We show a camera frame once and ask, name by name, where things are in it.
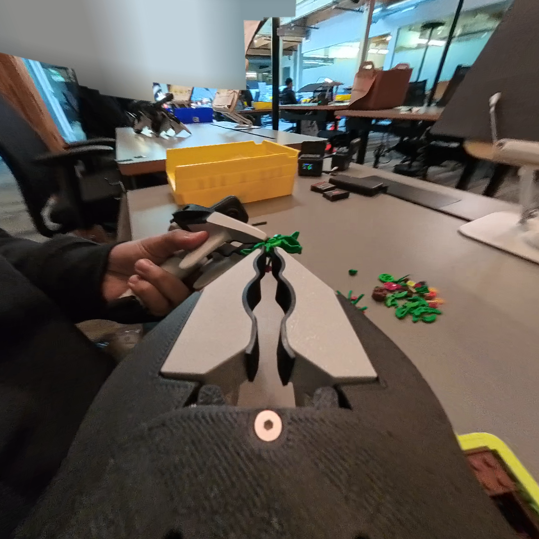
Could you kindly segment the person's left forearm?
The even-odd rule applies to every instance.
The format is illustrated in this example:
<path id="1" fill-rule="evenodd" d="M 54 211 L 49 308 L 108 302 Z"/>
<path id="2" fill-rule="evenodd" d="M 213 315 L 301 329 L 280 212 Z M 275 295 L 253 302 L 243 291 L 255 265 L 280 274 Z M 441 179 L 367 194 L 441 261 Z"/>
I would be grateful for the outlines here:
<path id="1" fill-rule="evenodd" d="M 1 258 L 74 322 L 107 310 L 102 285 L 112 249 L 69 234 L 40 243 L 1 230 Z"/>

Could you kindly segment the green toy brick vine plant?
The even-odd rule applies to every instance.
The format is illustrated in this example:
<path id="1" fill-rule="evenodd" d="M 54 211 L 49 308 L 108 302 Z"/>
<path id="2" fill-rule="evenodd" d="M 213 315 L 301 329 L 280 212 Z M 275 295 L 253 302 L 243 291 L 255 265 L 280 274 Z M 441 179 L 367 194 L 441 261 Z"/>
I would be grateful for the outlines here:
<path id="1" fill-rule="evenodd" d="M 360 312 L 365 312 L 368 309 L 368 306 L 364 305 L 363 302 L 364 294 L 355 294 L 352 289 L 349 290 L 347 293 L 336 291 L 336 296 L 339 299 L 345 300 L 348 305 L 356 308 Z"/>

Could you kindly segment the black board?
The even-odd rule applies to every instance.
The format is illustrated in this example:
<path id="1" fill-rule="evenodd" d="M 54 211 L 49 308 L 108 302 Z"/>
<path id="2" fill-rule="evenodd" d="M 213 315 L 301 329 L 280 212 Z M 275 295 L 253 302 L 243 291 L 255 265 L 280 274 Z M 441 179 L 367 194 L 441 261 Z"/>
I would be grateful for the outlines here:
<path id="1" fill-rule="evenodd" d="M 498 138 L 538 141 L 538 1 L 515 1 L 431 128 L 432 135 L 492 142 L 489 99 Z"/>

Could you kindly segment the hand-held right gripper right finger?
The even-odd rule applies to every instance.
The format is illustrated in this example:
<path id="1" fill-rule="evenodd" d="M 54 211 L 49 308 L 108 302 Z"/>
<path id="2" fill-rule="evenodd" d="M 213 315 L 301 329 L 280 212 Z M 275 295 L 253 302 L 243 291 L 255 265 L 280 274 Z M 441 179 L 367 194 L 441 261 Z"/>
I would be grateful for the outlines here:
<path id="1" fill-rule="evenodd" d="M 283 311 L 278 373 L 295 405 L 323 387 L 375 383 L 376 373 L 336 293 L 282 248 L 273 251 L 275 300 Z"/>

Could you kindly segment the person's left hand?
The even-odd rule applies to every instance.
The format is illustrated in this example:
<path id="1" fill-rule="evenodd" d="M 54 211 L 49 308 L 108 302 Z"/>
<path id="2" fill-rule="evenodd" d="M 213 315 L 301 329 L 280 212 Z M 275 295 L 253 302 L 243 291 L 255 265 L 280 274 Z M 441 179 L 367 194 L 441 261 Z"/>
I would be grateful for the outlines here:
<path id="1" fill-rule="evenodd" d="M 190 293 L 178 277 L 161 266 L 175 253 L 194 250 L 207 239 L 206 231 L 172 230 L 114 246 L 101 283 L 104 299 L 112 302 L 131 291 L 151 315 L 167 315 Z"/>

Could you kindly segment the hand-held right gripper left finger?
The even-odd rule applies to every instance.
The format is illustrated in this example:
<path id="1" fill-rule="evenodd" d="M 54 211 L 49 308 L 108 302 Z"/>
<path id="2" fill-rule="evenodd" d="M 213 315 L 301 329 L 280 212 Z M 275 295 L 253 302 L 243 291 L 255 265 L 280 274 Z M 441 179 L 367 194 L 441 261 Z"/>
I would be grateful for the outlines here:
<path id="1" fill-rule="evenodd" d="M 238 401 L 239 388 L 259 365 L 257 319 L 266 253 L 260 247 L 203 288 L 160 374 L 164 378 L 218 386 Z"/>

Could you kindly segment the wooden background desk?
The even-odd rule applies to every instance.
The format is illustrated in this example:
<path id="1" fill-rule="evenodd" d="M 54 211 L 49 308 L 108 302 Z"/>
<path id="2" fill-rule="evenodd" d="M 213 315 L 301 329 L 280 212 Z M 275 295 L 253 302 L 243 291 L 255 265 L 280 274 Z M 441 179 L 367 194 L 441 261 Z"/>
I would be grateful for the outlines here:
<path id="1" fill-rule="evenodd" d="M 347 127 L 352 134 L 358 135 L 360 148 L 356 163 L 363 165 L 369 135 L 371 132 L 389 133 L 393 135 L 404 134 L 412 139 L 420 139 L 441 117 L 444 107 L 397 107 L 373 111 L 344 109 L 337 112 L 341 118 L 346 118 Z"/>

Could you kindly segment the brown paper bag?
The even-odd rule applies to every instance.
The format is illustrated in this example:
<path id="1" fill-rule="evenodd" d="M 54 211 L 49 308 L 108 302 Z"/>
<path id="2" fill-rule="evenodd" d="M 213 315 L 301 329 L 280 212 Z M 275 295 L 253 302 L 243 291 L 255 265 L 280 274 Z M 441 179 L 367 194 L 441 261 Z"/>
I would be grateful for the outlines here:
<path id="1" fill-rule="evenodd" d="M 384 71 L 371 61 L 362 62 L 354 77 L 348 109 L 375 111 L 403 105 L 411 75 L 407 63 Z"/>

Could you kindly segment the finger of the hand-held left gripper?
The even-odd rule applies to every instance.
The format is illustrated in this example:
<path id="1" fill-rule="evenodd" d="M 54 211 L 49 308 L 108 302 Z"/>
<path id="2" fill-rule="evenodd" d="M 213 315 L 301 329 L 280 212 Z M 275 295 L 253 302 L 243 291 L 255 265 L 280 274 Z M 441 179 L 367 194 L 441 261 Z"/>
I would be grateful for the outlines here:
<path id="1" fill-rule="evenodd" d="M 224 244 L 207 256 L 206 262 L 203 262 L 197 271 L 192 276 L 191 291 L 200 292 L 207 285 L 217 280 L 221 275 L 233 269 L 236 265 L 240 265 L 240 276 L 245 278 L 245 283 L 249 282 L 255 276 L 253 262 L 249 265 L 244 265 L 243 260 L 246 255 L 241 252 L 249 248 L 246 245 L 235 246 L 232 244 Z"/>
<path id="2" fill-rule="evenodd" d="M 225 243 L 239 242 L 240 244 L 257 244 L 265 242 L 268 235 L 262 230 L 233 219 L 219 212 L 203 212 L 193 223 L 182 224 L 190 232 L 207 233 L 205 243 L 187 254 L 179 263 L 181 271 L 194 269 L 208 255 Z"/>

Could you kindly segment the white document stand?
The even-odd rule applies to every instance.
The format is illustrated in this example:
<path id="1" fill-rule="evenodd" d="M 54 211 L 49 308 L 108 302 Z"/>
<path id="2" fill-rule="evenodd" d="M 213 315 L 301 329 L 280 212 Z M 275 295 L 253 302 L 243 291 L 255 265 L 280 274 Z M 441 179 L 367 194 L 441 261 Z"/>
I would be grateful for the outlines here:
<path id="1" fill-rule="evenodd" d="M 497 105 L 501 92 L 489 98 L 489 126 L 492 143 L 486 158 L 500 165 L 517 168 L 520 213 L 501 211 L 462 225 L 459 232 L 482 244 L 538 264 L 538 201 L 535 199 L 538 179 L 538 142 L 500 138 Z"/>

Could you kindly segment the black flat box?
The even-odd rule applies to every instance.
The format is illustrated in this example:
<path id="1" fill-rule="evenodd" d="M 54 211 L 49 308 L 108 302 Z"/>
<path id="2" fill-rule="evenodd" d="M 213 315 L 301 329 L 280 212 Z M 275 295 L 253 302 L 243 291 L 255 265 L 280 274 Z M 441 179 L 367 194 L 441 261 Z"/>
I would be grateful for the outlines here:
<path id="1" fill-rule="evenodd" d="M 375 197 L 387 193 L 388 185 L 379 176 L 352 177 L 347 175 L 333 175 L 328 178 L 330 184 L 337 188 L 355 193 L 364 197 Z"/>

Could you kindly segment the green toy brick leaf sprig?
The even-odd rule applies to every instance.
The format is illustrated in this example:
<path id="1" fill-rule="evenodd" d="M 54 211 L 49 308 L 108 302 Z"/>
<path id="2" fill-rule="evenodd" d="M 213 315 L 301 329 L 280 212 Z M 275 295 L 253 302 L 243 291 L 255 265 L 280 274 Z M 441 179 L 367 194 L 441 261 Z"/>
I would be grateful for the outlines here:
<path id="1" fill-rule="evenodd" d="M 303 247 L 299 242 L 299 231 L 292 234 L 276 234 L 269 237 L 266 240 L 258 241 L 256 243 L 242 244 L 233 250 L 233 253 L 237 253 L 243 256 L 247 256 L 256 249 L 262 248 L 268 257 L 272 255 L 274 249 L 279 247 L 289 254 L 301 254 Z"/>

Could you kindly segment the lime green toy brick pot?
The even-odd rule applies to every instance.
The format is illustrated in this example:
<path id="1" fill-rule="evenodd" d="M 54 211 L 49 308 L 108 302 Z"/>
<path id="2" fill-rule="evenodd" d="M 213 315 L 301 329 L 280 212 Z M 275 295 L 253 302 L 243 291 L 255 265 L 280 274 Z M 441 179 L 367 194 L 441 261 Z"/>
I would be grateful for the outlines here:
<path id="1" fill-rule="evenodd" d="M 518 538 L 538 538 L 538 483 L 515 453 L 488 433 L 456 438 L 483 491 Z"/>

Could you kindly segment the pile of small toy bricks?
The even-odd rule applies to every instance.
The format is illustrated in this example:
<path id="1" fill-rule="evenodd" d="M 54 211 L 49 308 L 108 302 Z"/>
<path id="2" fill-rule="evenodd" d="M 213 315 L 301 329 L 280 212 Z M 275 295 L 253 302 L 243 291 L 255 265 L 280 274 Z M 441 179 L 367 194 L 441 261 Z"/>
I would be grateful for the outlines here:
<path id="1" fill-rule="evenodd" d="M 391 309 L 398 320 L 410 319 L 412 323 L 435 323 L 442 315 L 445 300 L 438 290 L 426 280 L 415 280 L 411 274 L 395 277 L 381 273 L 376 287 L 384 287 L 390 294 L 385 302 L 377 302 Z"/>

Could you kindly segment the black pole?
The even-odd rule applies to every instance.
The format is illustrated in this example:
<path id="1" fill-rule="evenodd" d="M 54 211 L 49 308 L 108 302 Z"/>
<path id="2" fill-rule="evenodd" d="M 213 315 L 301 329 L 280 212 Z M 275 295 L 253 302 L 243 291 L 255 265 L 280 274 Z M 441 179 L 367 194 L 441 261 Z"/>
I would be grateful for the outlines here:
<path id="1" fill-rule="evenodd" d="M 280 58 L 282 52 L 280 50 L 279 37 L 280 18 L 272 18 L 272 37 L 271 37 L 271 53 L 272 53 L 272 130 L 279 130 L 279 98 L 280 98 Z"/>
<path id="2" fill-rule="evenodd" d="M 428 37 L 424 43 L 424 51 L 423 51 L 423 54 L 422 54 L 422 58 L 421 58 L 421 63 L 419 65 L 419 69 L 418 69 L 418 72 L 417 72 L 417 78 L 416 78 L 416 82 L 420 81 L 421 79 L 421 72 L 422 72 L 422 68 L 425 64 L 425 59 L 426 59 L 426 55 L 427 55 L 427 52 L 428 52 L 428 48 L 431 44 L 431 41 L 432 41 L 432 35 L 434 33 L 434 31 L 440 27 L 443 27 L 445 25 L 445 22 L 444 21 L 430 21 L 430 22 L 425 22 L 422 24 L 421 26 L 421 31 L 424 32 L 424 31 L 428 31 Z"/>

